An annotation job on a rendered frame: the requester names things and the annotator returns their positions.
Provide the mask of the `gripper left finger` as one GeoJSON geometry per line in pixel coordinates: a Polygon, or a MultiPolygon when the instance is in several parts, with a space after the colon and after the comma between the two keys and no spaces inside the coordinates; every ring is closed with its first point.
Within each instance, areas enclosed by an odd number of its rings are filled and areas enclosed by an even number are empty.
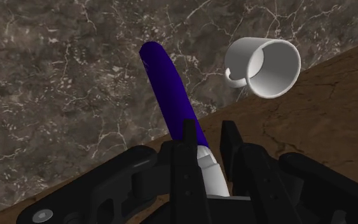
{"type": "Polygon", "coordinates": [[[26,207],[16,224],[126,224],[165,194],[158,215],[168,224],[212,224],[193,120],[184,121],[181,140],[124,151],[26,207]]]}

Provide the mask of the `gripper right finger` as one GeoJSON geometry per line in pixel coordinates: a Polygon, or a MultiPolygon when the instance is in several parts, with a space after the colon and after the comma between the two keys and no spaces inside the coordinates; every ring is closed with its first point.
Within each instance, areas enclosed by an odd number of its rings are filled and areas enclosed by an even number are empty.
{"type": "Polygon", "coordinates": [[[221,127],[220,152],[233,193],[250,196],[256,224],[358,224],[358,183],[300,153],[274,159],[221,127]]]}

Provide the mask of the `blue and white pen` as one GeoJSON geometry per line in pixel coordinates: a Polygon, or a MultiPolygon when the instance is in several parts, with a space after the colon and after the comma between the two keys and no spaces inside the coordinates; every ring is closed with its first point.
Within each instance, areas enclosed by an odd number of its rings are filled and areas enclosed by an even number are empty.
{"type": "Polygon", "coordinates": [[[197,160],[202,170],[207,195],[230,195],[221,166],[209,148],[207,139],[188,99],[181,77],[161,44],[148,41],[139,50],[156,100],[173,140],[181,140],[183,121],[195,121],[197,160]]]}

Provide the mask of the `white mug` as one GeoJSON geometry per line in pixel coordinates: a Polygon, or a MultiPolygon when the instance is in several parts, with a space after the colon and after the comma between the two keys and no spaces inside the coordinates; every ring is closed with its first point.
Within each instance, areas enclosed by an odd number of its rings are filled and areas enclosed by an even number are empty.
{"type": "Polygon", "coordinates": [[[301,57],[297,48],[286,40],[244,37],[229,46],[224,66],[228,86],[248,87],[260,98],[273,99],[296,83],[301,57]]]}

